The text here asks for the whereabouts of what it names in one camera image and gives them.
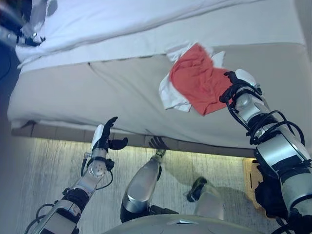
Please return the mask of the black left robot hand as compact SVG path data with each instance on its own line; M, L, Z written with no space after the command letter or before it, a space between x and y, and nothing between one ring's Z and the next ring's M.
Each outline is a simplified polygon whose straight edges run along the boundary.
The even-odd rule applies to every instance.
M126 137L123 139L109 139L111 128L117 119L118 117L113 117L105 125L100 124L96 128L92 139L91 151L101 148L108 152L108 149L121 150L127 146L128 138Z

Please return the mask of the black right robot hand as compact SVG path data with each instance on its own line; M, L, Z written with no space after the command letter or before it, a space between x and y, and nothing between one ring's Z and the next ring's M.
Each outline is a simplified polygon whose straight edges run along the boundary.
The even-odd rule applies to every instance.
M261 99L262 90L260 85L255 81L254 77L243 69L236 71L228 71L224 73L231 83L231 86L219 97L222 103L228 102L230 99L236 101L239 95L249 93L256 98Z

